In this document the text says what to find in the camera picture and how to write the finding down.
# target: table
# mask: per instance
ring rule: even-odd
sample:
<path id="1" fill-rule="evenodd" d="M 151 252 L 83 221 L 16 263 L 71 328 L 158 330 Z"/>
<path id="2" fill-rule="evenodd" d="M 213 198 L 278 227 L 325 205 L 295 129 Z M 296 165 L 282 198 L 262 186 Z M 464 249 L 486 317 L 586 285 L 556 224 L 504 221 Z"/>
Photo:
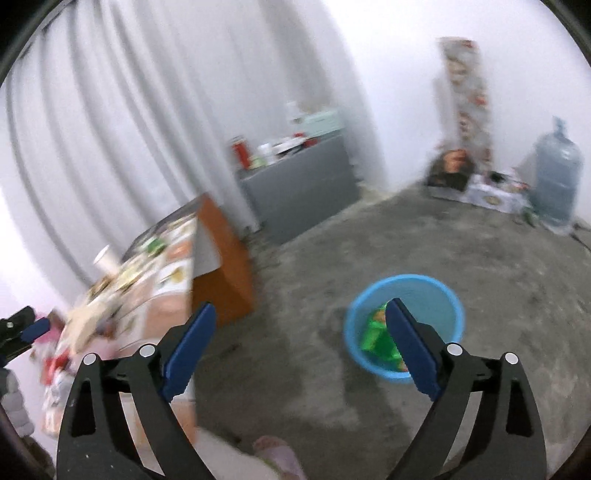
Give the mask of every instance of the table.
<path id="1" fill-rule="evenodd" d="M 59 433 L 77 366 L 87 353 L 96 352 L 102 359 L 132 355 L 145 343 L 158 343 L 169 328 L 184 324 L 204 301 L 216 307 L 219 325 L 252 310 L 254 288 L 248 252 L 208 195 L 198 197 L 138 236 L 123 260 L 134 262 L 142 245 L 154 235 L 163 235 L 167 247 L 150 261 L 129 289 L 119 294 L 112 291 L 115 286 L 108 287 L 96 299 L 82 300 L 78 305 L 84 313 L 93 304 L 117 302 L 120 307 L 112 316 L 114 332 L 98 335 L 95 323 L 86 321 L 78 325 L 80 320 L 70 316 L 61 333 L 52 360 L 65 355 L 70 362 L 54 368 L 46 390 L 42 429 L 49 435 Z M 99 311 L 110 315 L 108 309 Z M 80 335 L 88 335 L 87 344 L 86 339 L 77 341 Z M 147 447 L 129 394 L 122 394 L 122 405 L 136 447 Z M 191 385 L 173 399 L 171 407 L 192 442 L 196 418 Z"/>

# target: person's foot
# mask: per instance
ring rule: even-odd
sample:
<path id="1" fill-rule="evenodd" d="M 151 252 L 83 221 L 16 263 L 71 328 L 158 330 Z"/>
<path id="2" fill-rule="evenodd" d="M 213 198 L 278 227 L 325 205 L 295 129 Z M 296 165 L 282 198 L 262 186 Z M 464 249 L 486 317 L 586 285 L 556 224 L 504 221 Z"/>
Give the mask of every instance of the person's foot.
<path id="1" fill-rule="evenodd" d="M 291 447 L 277 437 L 264 436 L 252 444 L 255 455 L 281 473 L 281 480 L 306 480 L 304 471 Z"/>

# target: red bottle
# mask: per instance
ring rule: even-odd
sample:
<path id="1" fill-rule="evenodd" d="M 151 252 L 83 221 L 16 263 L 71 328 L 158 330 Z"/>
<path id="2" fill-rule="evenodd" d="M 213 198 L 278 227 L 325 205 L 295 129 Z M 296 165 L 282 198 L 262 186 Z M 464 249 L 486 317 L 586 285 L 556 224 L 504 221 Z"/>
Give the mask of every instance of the red bottle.
<path id="1" fill-rule="evenodd" d="M 248 170 L 251 166 L 250 157 L 251 154 L 248 151 L 248 145 L 246 144 L 246 139 L 244 137 L 236 137 L 232 139 L 232 149 L 236 154 L 240 165 L 245 170 Z"/>

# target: water jug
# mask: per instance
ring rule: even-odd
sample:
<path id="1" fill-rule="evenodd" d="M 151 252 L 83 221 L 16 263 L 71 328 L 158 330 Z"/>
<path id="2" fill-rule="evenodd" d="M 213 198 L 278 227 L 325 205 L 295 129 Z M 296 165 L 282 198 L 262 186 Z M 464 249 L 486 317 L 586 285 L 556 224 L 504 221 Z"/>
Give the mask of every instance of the water jug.
<path id="1" fill-rule="evenodd" d="M 568 235 L 583 167 L 578 147 L 566 138 L 564 121 L 554 118 L 554 132 L 535 146 L 536 186 L 532 197 L 542 224 L 558 235 Z"/>

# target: gray floor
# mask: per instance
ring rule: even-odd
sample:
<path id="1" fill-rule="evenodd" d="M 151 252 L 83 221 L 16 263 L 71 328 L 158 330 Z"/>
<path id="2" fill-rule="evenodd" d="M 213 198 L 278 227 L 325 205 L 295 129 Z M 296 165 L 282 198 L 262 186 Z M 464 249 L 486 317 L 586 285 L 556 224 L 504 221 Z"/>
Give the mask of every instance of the gray floor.
<path id="1" fill-rule="evenodd" d="M 358 368 L 342 325 L 356 295 L 402 273 L 430 275 L 457 293 L 470 353 L 519 355 L 550 471 L 589 425 L 591 256 L 574 240 L 411 189 L 360 202 L 281 248 L 257 236 L 251 250 L 258 310 L 218 331 L 196 377 L 199 423 L 224 433 L 221 420 L 241 448 L 273 434 L 293 446 L 310 480 L 387 476 L 430 402 L 412 385 Z M 467 422 L 476 406 L 471 400 Z M 463 425 L 452 456 L 468 432 Z"/>

